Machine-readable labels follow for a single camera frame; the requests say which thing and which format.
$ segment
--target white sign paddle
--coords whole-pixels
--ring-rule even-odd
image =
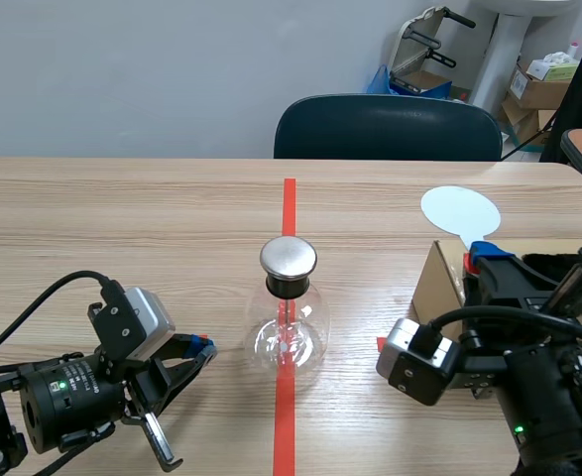
[[[438,228],[458,235],[467,249],[500,226],[500,211],[485,195],[462,186],[439,186],[422,196],[420,207]]]

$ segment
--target robotic arm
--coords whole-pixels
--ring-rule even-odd
[[[474,243],[465,259],[465,307],[428,325],[399,319],[377,371],[435,405],[446,389],[498,397],[522,475],[582,475],[581,262],[561,283],[511,253]],[[459,342],[440,334],[462,321]]]
[[[38,453],[57,448],[63,456],[38,473],[50,475],[77,454],[114,432],[114,422],[140,426],[161,468],[176,459],[157,417],[216,355],[204,337],[176,334],[157,296],[140,288],[123,290],[93,272],[68,275],[52,285],[0,335],[0,344],[54,291],[78,278],[95,278],[104,302],[88,317],[101,345],[93,354],[65,354],[42,362],[0,367],[0,475],[17,467],[28,450],[9,422],[1,394],[20,392],[28,438]],[[165,361],[181,362],[166,367]]]

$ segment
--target red tape line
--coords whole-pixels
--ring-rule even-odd
[[[294,236],[296,227],[296,181],[284,180],[282,234]],[[280,302],[280,326],[286,319],[286,303]],[[290,302],[289,322],[294,321],[294,301]],[[275,385],[275,436],[273,476],[294,476],[294,363],[289,353],[282,355]]]

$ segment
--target floor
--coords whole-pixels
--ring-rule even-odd
[[[507,139],[502,145],[502,155],[505,156],[515,148],[513,142]],[[517,151],[507,159],[507,162],[539,162],[539,152],[522,152]]]

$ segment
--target chair backrest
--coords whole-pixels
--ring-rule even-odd
[[[282,116],[276,159],[500,160],[502,138],[479,107],[412,96],[308,97]]]

